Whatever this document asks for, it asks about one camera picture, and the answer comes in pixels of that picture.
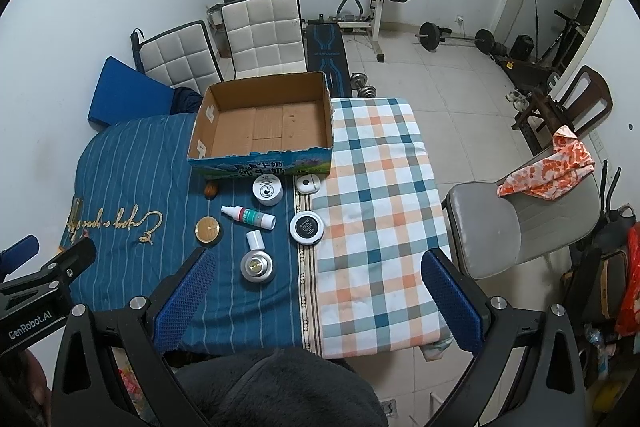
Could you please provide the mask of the plaid checkered cloth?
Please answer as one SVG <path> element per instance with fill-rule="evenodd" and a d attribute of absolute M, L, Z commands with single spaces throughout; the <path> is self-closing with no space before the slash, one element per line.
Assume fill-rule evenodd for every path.
<path fill-rule="evenodd" d="M 331 172 L 295 206 L 324 225 L 298 246 L 304 347 L 346 359 L 417 347 L 437 360 L 450 329 L 421 279 L 448 251 L 442 204 L 416 116 L 401 98 L 336 98 Z"/>

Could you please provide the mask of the barbell on floor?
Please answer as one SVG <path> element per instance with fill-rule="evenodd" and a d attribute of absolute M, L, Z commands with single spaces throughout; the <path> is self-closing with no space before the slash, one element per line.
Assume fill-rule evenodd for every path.
<path fill-rule="evenodd" d="M 420 26 L 416 38 L 418 38 L 420 46 L 428 52 L 434 52 L 441 44 L 449 40 L 456 40 L 473 43 L 480 52 L 488 55 L 491 54 L 491 50 L 496 44 L 494 35 L 488 29 L 480 29 L 474 36 L 469 37 L 455 35 L 450 28 L 440 27 L 430 22 L 425 22 Z"/>

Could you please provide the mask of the right white padded chair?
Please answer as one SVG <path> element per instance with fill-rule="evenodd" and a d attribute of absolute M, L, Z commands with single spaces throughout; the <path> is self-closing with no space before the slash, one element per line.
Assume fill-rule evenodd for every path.
<path fill-rule="evenodd" d="M 299 0 L 238 0 L 221 9 L 235 79 L 307 72 Z"/>

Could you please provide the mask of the left white padded chair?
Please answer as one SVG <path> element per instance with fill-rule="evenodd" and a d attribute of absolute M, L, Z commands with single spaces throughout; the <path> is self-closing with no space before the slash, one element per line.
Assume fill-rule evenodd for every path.
<path fill-rule="evenodd" d="M 189 88 L 203 94 L 224 80 L 205 23 L 186 23 L 145 38 L 140 28 L 130 34 L 138 72 L 171 89 Z"/>

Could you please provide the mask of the red plastic bag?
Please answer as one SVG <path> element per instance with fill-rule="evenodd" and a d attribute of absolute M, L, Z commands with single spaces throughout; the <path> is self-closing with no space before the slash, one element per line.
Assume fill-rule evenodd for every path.
<path fill-rule="evenodd" d="M 639 332 L 640 294 L 640 237 L 639 223 L 631 227 L 627 234 L 628 282 L 625 295 L 618 312 L 615 330 L 621 336 L 636 335 Z"/>

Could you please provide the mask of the brown wooden chair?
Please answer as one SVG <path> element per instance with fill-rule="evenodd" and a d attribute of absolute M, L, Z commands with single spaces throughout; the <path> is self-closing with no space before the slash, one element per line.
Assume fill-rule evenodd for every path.
<path fill-rule="evenodd" d="M 541 119 L 539 128 L 547 128 L 550 134 L 567 126 L 578 138 L 583 138 L 608 118 L 613 109 L 608 83 L 600 72 L 588 65 L 576 72 L 559 100 L 538 88 L 528 92 L 530 97 L 525 98 L 528 105 L 518 112 L 512 129 L 521 132 L 533 155 L 548 148 L 550 142 L 540 144 L 537 130 L 529 124 L 530 117 Z"/>

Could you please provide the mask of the blue striped cloth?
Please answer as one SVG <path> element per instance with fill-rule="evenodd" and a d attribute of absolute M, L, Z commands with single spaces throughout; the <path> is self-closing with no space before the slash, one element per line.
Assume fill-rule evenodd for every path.
<path fill-rule="evenodd" d="M 230 355 L 255 348 L 300 347 L 299 257 L 288 225 L 294 216 L 295 185 L 282 180 L 283 198 L 270 208 L 276 226 L 262 234 L 274 274 L 265 284 L 242 277 L 250 229 L 222 214 L 224 206 L 258 208 L 252 180 L 227 179 L 214 199 L 206 180 L 186 160 L 192 114 L 121 122 L 97 134 L 77 164 L 70 217 L 61 245 L 88 236 L 96 260 L 70 285 L 74 303 L 93 311 L 119 309 L 147 296 L 175 273 L 200 242 L 198 220 L 215 218 L 221 238 L 213 284 L 183 333 L 179 349 Z"/>

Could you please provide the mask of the black blue bench pad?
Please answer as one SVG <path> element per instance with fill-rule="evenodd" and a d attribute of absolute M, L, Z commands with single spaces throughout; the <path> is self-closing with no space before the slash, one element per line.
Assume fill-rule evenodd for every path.
<path fill-rule="evenodd" d="M 307 68 L 322 72 L 331 98 L 350 98 L 350 74 L 340 26 L 333 22 L 306 27 Z"/>

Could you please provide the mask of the orange white cloth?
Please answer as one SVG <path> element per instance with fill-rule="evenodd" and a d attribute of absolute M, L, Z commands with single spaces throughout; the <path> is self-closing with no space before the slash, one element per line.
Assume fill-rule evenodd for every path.
<path fill-rule="evenodd" d="M 572 191 L 594 171 L 594 160 L 585 144 L 567 126 L 552 135 L 552 154 L 522 167 L 497 188 L 499 197 L 523 194 L 551 202 Z"/>

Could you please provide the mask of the white jar black lid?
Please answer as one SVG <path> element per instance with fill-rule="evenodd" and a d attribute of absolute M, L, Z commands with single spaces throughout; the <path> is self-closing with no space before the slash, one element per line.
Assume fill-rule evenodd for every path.
<path fill-rule="evenodd" d="M 324 222 L 313 211 L 299 211 L 295 213 L 290 221 L 288 231 L 292 239 L 304 246 L 314 246 L 318 244 L 324 234 Z"/>

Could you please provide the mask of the black exercise machine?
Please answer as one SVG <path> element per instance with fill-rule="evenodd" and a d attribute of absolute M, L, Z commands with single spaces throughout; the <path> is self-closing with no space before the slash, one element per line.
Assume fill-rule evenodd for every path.
<path fill-rule="evenodd" d="M 553 14 L 564 23 L 560 32 L 543 51 L 538 37 L 518 36 L 513 46 L 495 43 L 491 58 L 506 74 L 514 90 L 529 98 L 532 94 L 548 94 L 554 77 L 560 77 L 584 41 L 589 29 L 576 17 L 554 10 Z"/>

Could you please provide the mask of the small white oval bottle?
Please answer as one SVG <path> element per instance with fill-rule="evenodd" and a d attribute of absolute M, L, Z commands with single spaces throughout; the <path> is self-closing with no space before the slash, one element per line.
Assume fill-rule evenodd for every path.
<path fill-rule="evenodd" d="M 250 251 L 264 251 L 265 243 L 262 239 L 262 232 L 259 230 L 252 230 L 246 233 L 246 239 L 248 249 Z"/>

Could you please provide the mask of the blue foam mat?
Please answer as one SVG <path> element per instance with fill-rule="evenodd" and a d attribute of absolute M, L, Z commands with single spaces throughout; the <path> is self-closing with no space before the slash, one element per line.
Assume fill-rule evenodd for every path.
<path fill-rule="evenodd" d="M 109 56 L 96 83 L 88 121 L 102 127 L 170 113 L 174 90 Z"/>

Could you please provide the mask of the white purifying cream jar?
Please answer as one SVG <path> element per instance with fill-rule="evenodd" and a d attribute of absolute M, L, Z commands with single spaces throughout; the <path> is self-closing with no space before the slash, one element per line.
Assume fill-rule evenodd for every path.
<path fill-rule="evenodd" d="M 258 176 L 253 182 L 252 192 L 254 199 L 267 207 L 278 205 L 284 194 L 281 180 L 271 173 Z"/>

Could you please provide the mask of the silver jar gold centre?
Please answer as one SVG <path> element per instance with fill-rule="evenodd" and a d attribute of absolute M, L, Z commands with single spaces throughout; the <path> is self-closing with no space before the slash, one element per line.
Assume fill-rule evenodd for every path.
<path fill-rule="evenodd" d="M 241 260 L 244 280 L 253 284 L 268 284 L 274 275 L 272 258 L 265 251 L 249 251 Z"/>

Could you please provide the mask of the open cardboard box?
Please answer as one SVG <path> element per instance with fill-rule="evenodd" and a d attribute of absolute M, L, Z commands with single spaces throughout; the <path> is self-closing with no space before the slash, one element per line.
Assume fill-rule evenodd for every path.
<path fill-rule="evenodd" d="M 207 179 L 303 176 L 331 171 L 333 108 L 323 72 L 214 83 L 203 96 L 188 150 Z"/>

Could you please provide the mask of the white padded chair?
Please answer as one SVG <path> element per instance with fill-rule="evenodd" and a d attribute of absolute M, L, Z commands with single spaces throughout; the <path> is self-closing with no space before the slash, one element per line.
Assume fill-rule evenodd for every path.
<path fill-rule="evenodd" d="M 171 89 L 189 88 L 203 94 L 224 80 L 205 23 L 186 23 L 145 38 L 140 28 L 130 34 L 138 72 Z"/>
<path fill-rule="evenodd" d="M 307 72 L 299 0 L 238 0 L 221 9 L 235 79 Z"/>

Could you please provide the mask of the grey office chair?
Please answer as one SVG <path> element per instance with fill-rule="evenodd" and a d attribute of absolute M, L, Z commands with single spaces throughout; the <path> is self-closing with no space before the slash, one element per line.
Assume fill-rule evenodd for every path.
<path fill-rule="evenodd" d="M 496 182 L 460 183 L 442 201 L 457 266 L 474 280 L 573 244 L 599 220 L 601 196 L 592 174 L 551 202 L 524 194 L 500 197 L 497 190 Z"/>

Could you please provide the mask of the chrome dumbbell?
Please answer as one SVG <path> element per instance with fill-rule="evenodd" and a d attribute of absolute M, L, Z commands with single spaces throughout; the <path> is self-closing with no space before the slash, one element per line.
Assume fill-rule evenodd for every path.
<path fill-rule="evenodd" d="M 378 90 L 369 83 L 368 76 L 364 72 L 354 72 L 349 82 L 358 98 L 375 98 L 378 95 Z"/>

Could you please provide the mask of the brown walnut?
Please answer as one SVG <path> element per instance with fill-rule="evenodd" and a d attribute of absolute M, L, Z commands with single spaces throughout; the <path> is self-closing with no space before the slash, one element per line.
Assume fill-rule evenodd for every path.
<path fill-rule="evenodd" d="M 215 182 L 209 181 L 204 188 L 204 195 L 207 199 L 213 199 L 218 193 L 218 186 Z"/>

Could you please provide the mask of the white spray bottle green label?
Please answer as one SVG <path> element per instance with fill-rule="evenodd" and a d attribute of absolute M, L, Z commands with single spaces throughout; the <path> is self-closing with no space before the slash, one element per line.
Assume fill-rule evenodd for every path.
<path fill-rule="evenodd" d="M 258 210 L 242 206 L 222 206 L 220 212 L 236 222 L 263 230 L 272 231 L 276 226 L 276 217 Z"/>

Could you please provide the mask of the gold lid jar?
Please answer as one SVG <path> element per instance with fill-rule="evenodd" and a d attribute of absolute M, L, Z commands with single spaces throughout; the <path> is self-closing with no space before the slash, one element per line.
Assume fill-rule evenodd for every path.
<path fill-rule="evenodd" d="M 198 243 L 205 247 L 213 247 L 221 240 L 222 231 L 219 221 L 212 216 L 201 217 L 196 222 L 194 235 L 198 240 Z"/>

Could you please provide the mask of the black fuzzy garment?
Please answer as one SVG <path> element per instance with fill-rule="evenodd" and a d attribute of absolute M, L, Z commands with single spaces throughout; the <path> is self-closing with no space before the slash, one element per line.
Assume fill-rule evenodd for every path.
<path fill-rule="evenodd" d="M 186 395 L 212 426 L 386 426 L 372 386 L 344 360 L 302 348 L 250 350 L 181 367 Z"/>

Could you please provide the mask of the small white round jar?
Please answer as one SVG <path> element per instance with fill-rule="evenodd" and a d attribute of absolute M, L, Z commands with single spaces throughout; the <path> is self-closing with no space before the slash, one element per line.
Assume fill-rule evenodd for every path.
<path fill-rule="evenodd" d="M 316 194 L 320 190 L 321 180 L 316 174 L 305 174 L 296 178 L 295 187 L 300 195 Z"/>

